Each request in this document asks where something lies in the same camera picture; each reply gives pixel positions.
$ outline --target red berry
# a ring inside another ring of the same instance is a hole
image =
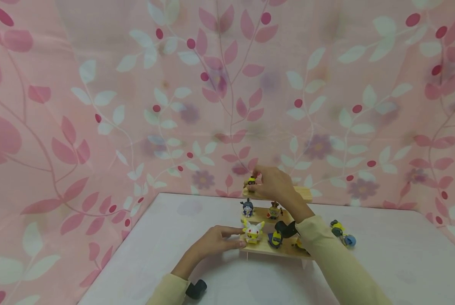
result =
[[[418,13],[413,13],[409,17],[407,17],[407,20],[405,20],[405,25],[406,26],[415,26],[419,21],[421,20],[421,15]]]

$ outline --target purple flower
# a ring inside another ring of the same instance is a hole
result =
[[[348,193],[353,199],[366,200],[369,196],[375,196],[380,186],[373,181],[358,179],[349,185]]]
[[[314,135],[311,140],[305,143],[304,154],[310,158],[323,160],[326,155],[332,152],[332,145],[329,135]]]
[[[198,189],[210,189],[211,186],[214,186],[214,176],[209,174],[207,170],[196,171],[192,175],[193,184],[195,184]]]

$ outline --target toy figurine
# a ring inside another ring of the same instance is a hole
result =
[[[272,201],[271,208],[270,208],[269,212],[266,214],[266,218],[277,219],[278,215],[283,216],[283,210],[282,210],[282,208],[278,209],[278,206],[279,206],[278,202]]]
[[[254,208],[253,208],[253,203],[248,199],[246,199],[245,202],[241,201],[241,204],[243,205],[243,215],[246,218],[250,218],[253,216]]]

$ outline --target small toy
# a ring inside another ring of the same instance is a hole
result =
[[[253,216],[254,212],[253,203],[249,200],[249,198],[245,202],[241,201],[241,204],[243,205],[244,217],[250,218],[251,216]]]
[[[282,215],[283,216],[283,210],[282,210],[282,208],[278,209],[278,206],[279,206],[278,202],[272,201],[271,202],[271,208],[268,211],[268,213],[266,214],[266,218],[277,219],[278,215]]]
[[[243,232],[246,235],[246,242],[250,244],[257,244],[257,242],[261,239],[263,231],[263,227],[265,226],[265,222],[260,222],[257,225],[252,225],[249,221],[244,219],[244,228]]]

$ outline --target beige sleeve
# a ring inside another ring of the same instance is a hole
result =
[[[146,305],[182,305],[189,281],[173,274],[163,276]]]
[[[307,218],[295,227],[341,305],[392,304],[321,216]]]

